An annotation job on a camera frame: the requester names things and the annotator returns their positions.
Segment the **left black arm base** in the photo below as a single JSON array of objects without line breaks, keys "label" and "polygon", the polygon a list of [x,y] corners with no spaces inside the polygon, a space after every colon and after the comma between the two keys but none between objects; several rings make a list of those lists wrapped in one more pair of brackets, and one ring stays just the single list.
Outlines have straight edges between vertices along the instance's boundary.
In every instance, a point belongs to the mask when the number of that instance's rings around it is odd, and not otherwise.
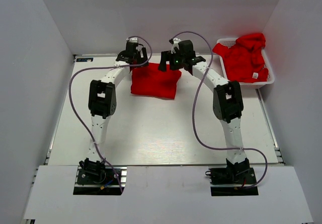
[{"label": "left black arm base", "polygon": [[111,168],[106,168],[101,176],[94,176],[78,166],[73,195],[120,196],[121,188],[126,185],[126,167],[116,168],[116,174]]}]

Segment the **red t shirt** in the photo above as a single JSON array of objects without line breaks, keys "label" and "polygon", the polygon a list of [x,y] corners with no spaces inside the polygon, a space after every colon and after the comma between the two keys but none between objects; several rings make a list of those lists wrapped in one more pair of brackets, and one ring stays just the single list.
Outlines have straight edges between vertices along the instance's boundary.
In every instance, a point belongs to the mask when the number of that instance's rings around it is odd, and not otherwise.
[{"label": "red t shirt", "polygon": [[149,63],[148,66],[133,69],[131,93],[138,96],[173,100],[182,72],[170,70],[169,65],[166,65],[165,72],[160,71],[158,67],[157,63]]}]

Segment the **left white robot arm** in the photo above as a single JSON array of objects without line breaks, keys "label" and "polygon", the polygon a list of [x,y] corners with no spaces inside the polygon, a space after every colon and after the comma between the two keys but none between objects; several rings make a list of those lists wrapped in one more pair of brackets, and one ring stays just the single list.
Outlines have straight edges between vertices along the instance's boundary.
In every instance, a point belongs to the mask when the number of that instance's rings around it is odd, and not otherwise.
[{"label": "left white robot arm", "polygon": [[106,179],[105,165],[100,156],[104,155],[108,123],[117,107],[116,87],[134,69],[133,65],[147,66],[147,60],[146,48],[138,42],[138,37],[129,38],[125,50],[117,55],[114,68],[99,80],[90,83],[88,108],[93,136],[90,140],[89,157],[82,164],[82,168],[95,183],[102,183]]}]

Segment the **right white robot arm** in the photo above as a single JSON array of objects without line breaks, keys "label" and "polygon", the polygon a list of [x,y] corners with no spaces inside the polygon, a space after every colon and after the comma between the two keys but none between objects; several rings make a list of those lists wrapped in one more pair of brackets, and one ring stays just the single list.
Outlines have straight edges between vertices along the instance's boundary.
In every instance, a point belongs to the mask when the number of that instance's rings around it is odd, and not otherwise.
[{"label": "right white robot arm", "polygon": [[161,53],[158,69],[163,72],[167,68],[184,69],[212,91],[213,112],[222,125],[227,151],[226,173],[219,176],[232,183],[244,181],[250,164],[240,130],[244,104],[239,83],[222,77],[206,63],[205,58],[197,56],[191,40],[173,38],[170,43],[172,49]]}]

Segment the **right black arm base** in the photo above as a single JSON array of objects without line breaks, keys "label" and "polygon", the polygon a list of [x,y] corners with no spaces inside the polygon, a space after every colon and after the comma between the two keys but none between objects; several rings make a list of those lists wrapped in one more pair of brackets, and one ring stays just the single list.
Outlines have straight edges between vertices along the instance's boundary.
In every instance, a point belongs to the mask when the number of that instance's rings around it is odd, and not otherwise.
[{"label": "right black arm base", "polygon": [[205,172],[205,176],[210,179],[212,197],[259,195],[257,186],[250,188],[257,182],[253,168],[236,179],[227,168],[210,168]]}]

